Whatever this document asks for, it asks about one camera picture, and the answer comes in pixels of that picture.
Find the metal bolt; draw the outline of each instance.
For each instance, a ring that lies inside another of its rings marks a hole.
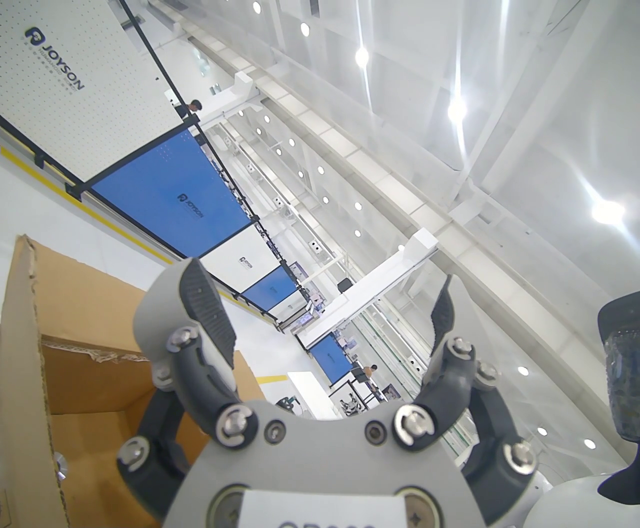
[[[453,340],[453,348],[458,354],[469,354],[473,347],[469,341],[456,337]]]
[[[277,445],[284,440],[287,428],[280,420],[272,420],[264,428],[264,439],[271,445]]]
[[[171,369],[169,365],[162,365],[157,368],[156,376],[160,381],[166,381],[171,378]]]
[[[246,429],[246,418],[240,411],[232,412],[225,421],[222,429],[227,436],[240,435]]]
[[[531,475],[536,470],[536,454],[527,442],[505,444],[504,457],[516,473]]]
[[[69,475],[69,464],[67,463],[67,459],[58,451],[53,454],[53,458],[58,465],[58,480],[62,482],[67,478],[67,475]]]
[[[144,436],[134,436],[127,440],[118,451],[118,459],[130,472],[137,470],[149,456],[149,442]]]
[[[420,438],[424,436],[431,428],[433,428],[433,422],[423,415],[413,412],[407,416],[403,421],[404,428],[414,438]]]
[[[437,528],[440,524],[438,507],[432,497],[416,488],[405,488],[396,495],[404,497],[407,528]]]
[[[216,438],[226,447],[238,447],[244,443],[247,418],[253,411],[246,405],[236,403],[222,411],[216,423]]]
[[[447,340],[447,348],[456,357],[464,360],[471,359],[473,345],[461,337],[453,337]]]
[[[476,362],[476,383],[478,388],[490,389],[498,384],[500,373],[487,361]]]
[[[231,486],[218,494],[209,506],[207,526],[237,528],[245,489],[242,486]]]
[[[171,334],[170,342],[175,346],[186,345],[191,340],[191,331],[187,328],[181,328]]]
[[[433,419],[429,413],[414,404],[402,405],[394,417],[394,429],[400,441],[408,446],[414,444],[415,439],[436,432]]]
[[[387,429],[381,422],[372,420],[365,426],[364,436],[370,444],[381,445],[387,439]]]

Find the blue wall panel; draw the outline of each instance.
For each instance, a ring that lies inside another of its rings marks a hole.
[[[187,257],[199,257],[250,223],[189,131],[136,158],[94,189]]]
[[[314,344],[309,352],[331,383],[338,381],[353,368],[331,333]]]
[[[296,291],[296,284],[282,266],[278,266],[243,292],[243,296],[265,312]]]

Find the white robot body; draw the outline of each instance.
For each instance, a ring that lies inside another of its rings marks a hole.
[[[607,478],[585,477],[555,486],[533,506],[524,528],[640,527],[640,505],[619,504],[598,493]]]

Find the white pegboard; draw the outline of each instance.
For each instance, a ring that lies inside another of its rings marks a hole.
[[[253,225],[200,260],[208,272],[240,293],[280,265]]]
[[[0,115],[82,180],[182,122],[146,71],[104,0],[0,0]]]

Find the yellow floor line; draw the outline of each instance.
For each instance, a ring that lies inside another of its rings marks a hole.
[[[289,378],[286,375],[282,376],[257,376],[256,381],[259,385],[264,385],[265,383],[275,383],[276,381],[287,381]]]
[[[74,197],[72,197],[69,194],[67,194],[66,191],[63,191],[62,189],[60,189],[57,185],[55,185],[55,183],[53,183],[49,179],[45,178],[42,174],[40,174],[38,171],[36,171],[33,167],[31,167],[30,165],[25,163],[23,160],[21,160],[19,157],[17,157],[13,152],[10,152],[9,150],[7,150],[2,145],[0,145],[0,154],[2,154],[2,156],[7,158],[15,166],[17,166],[18,168],[20,168],[23,171],[25,171],[29,176],[35,178],[38,182],[40,182],[42,185],[44,185],[47,189],[49,189],[50,191],[53,191],[58,196],[64,198],[68,203],[76,206],[78,209],[80,209],[84,213],[86,213],[89,216],[91,216],[91,218],[97,220],[98,222],[100,222],[104,226],[108,227],[112,231],[115,231],[118,235],[126,238],[126,240],[132,242],[133,244],[138,246],[140,249],[145,250],[147,253],[153,255],[155,258],[157,258],[157,259],[159,259],[159,260],[161,260],[161,261],[163,261],[163,262],[165,262],[167,264],[173,264],[173,261],[171,259],[168,259],[167,257],[165,257],[162,253],[157,252],[152,247],[147,246],[144,242],[141,242],[140,240],[136,239],[134,236],[132,236],[129,233],[127,233],[122,227],[119,227],[118,225],[114,224],[112,221],[107,220],[105,217],[101,216],[100,214],[95,212],[93,209],[87,207],[82,202],[78,202],[78,200],[76,200]],[[223,291],[220,291],[220,290],[218,290],[218,292],[225,299],[231,301],[232,303],[235,303],[236,305],[238,305],[241,308],[245,309],[247,312],[249,312],[249,313],[251,313],[253,315],[257,315],[245,303],[241,303],[240,301],[237,301],[231,295],[229,295],[227,292],[223,292]]]

